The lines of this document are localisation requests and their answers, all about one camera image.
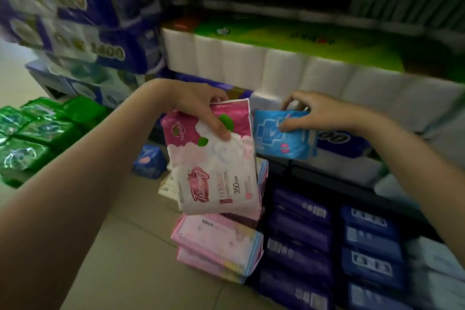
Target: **red brand logo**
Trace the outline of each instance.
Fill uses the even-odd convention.
[[[210,176],[200,167],[194,167],[187,175],[194,201],[208,202],[208,182]]]

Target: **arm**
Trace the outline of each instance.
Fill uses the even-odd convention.
[[[0,211],[0,308],[59,309],[160,113],[198,116],[229,139],[210,110],[214,98],[227,96],[150,81],[24,184]]]
[[[294,99],[301,102],[301,109],[310,106],[311,113],[283,122],[282,131],[345,130],[363,136],[465,265],[465,240],[461,232],[465,225],[465,174],[459,167],[380,113],[319,93],[299,91],[285,102],[285,108]]]

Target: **dark purple package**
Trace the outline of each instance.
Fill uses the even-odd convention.
[[[264,255],[301,276],[311,278],[314,283],[331,286],[333,265],[329,258],[298,244],[274,235],[268,238]]]
[[[331,224],[328,209],[295,192],[276,188],[273,194],[273,204],[291,210],[300,216],[326,225]]]
[[[258,288],[260,294],[289,309],[332,309],[331,298],[327,291],[317,289],[270,267],[260,270]]]
[[[268,219],[268,226],[279,233],[309,245],[324,253],[329,253],[332,231],[308,220],[292,216],[281,210],[273,212]]]

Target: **person's right hand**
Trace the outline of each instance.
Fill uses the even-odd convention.
[[[283,103],[282,110],[294,101],[299,101],[297,110],[310,107],[308,115],[301,118],[286,119],[279,126],[282,132],[297,129],[344,130],[356,133],[366,120],[368,109],[359,105],[339,101],[329,95],[318,92],[295,91]]]

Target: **tile floor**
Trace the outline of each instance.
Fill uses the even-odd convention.
[[[0,41],[0,107],[45,94],[23,68],[32,59],[28,49]],[[281,309],[245,286],[177,263],[169,236],[180,213],[157,194],[162,178],[128,177],[62,308]],[[13,194],[0,184],[0,205]]]

